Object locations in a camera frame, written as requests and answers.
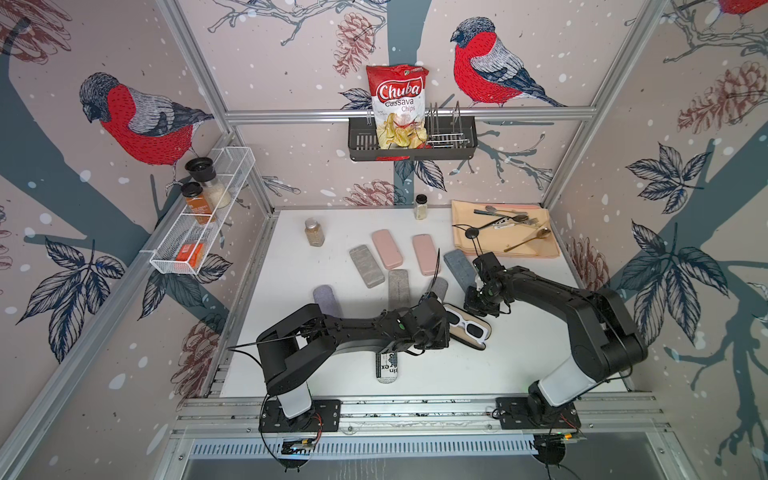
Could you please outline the grey teal glasses case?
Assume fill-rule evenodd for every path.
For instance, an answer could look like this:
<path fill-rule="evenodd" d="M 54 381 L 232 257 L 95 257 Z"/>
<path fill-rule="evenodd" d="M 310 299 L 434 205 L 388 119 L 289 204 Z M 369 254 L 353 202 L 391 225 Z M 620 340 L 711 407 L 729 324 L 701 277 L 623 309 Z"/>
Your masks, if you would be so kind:
<path fill-rule="evenodd" d="M 462 250 L 456 249 L 444 254 L 443 260 L 463 293 L 466 293 L 470 287 L 476 287 L 475 267 Z"/>

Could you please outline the black case with glasses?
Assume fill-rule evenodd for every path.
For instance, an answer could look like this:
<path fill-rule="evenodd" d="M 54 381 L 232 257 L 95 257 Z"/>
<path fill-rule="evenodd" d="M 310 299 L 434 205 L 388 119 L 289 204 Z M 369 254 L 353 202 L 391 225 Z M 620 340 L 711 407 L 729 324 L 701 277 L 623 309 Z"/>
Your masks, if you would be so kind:
<path fill-rule="evenodd" d="M 484 351 L 492 335 L 491 325 L 455 305 L 444 303 L 443 307 L 451 338 L 474 350 Z"/>

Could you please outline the patterned case with sunglasses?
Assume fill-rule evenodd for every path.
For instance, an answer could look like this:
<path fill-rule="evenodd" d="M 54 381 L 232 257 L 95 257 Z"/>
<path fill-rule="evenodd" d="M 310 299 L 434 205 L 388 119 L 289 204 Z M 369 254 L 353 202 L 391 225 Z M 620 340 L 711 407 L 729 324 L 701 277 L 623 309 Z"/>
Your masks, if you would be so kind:
<path fill-rule="evenodd" d="M 398 354 L 382 353 L 376 357 L 375 377 L 379 383 L 391 384 L 398 379 Z"/>

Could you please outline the pink glasses case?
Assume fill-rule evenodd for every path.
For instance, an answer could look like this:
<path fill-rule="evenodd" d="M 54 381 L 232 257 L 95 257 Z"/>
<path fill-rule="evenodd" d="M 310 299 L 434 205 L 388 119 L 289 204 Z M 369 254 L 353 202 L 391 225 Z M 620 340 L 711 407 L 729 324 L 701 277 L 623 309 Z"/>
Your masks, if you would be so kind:
<path fill-rule="evenodd" d="M 429 234 L 418 234 L 412 238 L 419 270 L 424 276 L 433 276 L 439 271 L 439 253 Z"/>
<path fill-rule="evenodd" d="M 385 269 L 394 270 L 403 264 L 403 256 L 389 230 L 377 230 L 371 237 Z"/>

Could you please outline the brown case with sunglasses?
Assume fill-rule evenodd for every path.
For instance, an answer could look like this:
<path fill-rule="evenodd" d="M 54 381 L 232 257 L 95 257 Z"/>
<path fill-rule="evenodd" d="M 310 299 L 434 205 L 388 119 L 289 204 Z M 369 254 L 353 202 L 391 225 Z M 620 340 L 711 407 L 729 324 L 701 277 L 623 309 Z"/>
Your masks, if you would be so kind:
<path fill-rule="evenodd" d="M 324 315 L 340 318 L 342 316 L 340 304 L 330 285 L 320 285 L 313 292 L 313 299 Z"/>

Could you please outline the beige case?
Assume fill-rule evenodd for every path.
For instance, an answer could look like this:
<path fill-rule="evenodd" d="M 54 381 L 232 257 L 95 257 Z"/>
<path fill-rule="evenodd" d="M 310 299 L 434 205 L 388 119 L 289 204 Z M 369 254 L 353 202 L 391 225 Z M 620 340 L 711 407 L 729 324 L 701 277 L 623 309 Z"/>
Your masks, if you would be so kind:
<path fill-rule="evenodd" d="M 448 286 L 449 284 L 444 278 L 437 277 L 431 284 L 430 292 L 433 293 L 440 302 L 443 302 L 447 294 Z"/>

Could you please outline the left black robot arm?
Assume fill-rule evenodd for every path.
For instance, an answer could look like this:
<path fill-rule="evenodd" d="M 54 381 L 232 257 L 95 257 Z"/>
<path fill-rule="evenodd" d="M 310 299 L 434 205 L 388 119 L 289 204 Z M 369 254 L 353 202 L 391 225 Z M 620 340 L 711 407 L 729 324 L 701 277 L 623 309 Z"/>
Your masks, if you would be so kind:
<path fill-rule="evenodd" d="M 420 354 L 449 343 L 448 313 L 433 293 L 413 307 L 362 319 L 327 315 L 318 304 L 306 304 L 256 340 L 267 395 L 277 399 L 288 419 L 312 409 L 307 381 L 334 354 Z"/>

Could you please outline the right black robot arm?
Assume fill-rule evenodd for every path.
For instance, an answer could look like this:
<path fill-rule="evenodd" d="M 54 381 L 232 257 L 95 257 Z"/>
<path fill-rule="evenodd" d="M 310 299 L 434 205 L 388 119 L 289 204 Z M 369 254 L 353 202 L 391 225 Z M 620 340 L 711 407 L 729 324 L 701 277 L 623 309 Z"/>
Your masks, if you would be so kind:
<path fill-rule="evenodd" d="M 467 289 L 464 309 L 470 314 L 497 317 L 501 305 L 521 301 L 567 325 L 569 357 L 528 389 L 529 418 L 535 425 L 555 423 L 562 409 L 574 399 L 647 359 L 647 344 L 614 290 L 579 289 L 541 277 L 525 267 L 506 268 L 491 252 L 478 256 L 472 264 L 482 287 Z"/>

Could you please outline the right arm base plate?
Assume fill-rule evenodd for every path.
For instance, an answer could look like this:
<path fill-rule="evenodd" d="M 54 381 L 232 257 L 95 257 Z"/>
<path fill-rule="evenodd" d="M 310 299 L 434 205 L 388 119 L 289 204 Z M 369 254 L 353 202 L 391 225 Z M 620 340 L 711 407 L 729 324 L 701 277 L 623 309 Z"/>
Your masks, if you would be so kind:
<path fill-rule="evenodd" d="M 527 395 L 497 397 L 491 417 L 503 430 L 571 429 L 579 430 L 581 421 L 573 402 L 560 407 L 531 399 Z"/>

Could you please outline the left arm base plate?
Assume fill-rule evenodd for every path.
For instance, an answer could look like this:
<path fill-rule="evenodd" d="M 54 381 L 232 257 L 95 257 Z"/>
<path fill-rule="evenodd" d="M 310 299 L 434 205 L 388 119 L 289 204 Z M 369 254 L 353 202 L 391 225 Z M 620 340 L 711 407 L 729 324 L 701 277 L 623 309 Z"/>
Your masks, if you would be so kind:
<path fill-rule="evenodd" d="M 299 416 L 288 419 L 276 399 L 268 399 L 262 409 L 261 433 L 317 433 L 337 432 L 341 401 L 338 399 L 313 400 L 311 408 Z"/>

